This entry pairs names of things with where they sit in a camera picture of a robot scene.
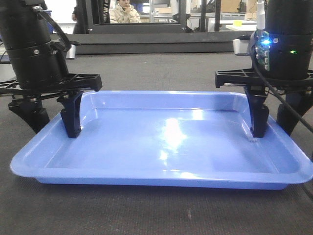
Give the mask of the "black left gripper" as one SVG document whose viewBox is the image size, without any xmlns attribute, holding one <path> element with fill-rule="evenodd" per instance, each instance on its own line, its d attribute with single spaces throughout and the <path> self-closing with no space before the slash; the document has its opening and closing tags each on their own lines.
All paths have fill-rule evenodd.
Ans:
<svg viewBox="0 0 313 235">
<path fill-rule="evenodd" d="M 61 117 L 69 138 L 81 132 L 80 103 L 82 90 L 102 88 L 98 74 L 69 73 L 66 53 L 74 44 L 50 15 L 40 0 L 2 0 L 0 2 L 0 36 L 15 73 L 2 82 L 2 94 L 65 94 L 57 98 L 63 105 Z M 12 97 L 11 112 L 39 133 L 49 122 L 41 100 Z"/>
</svg>

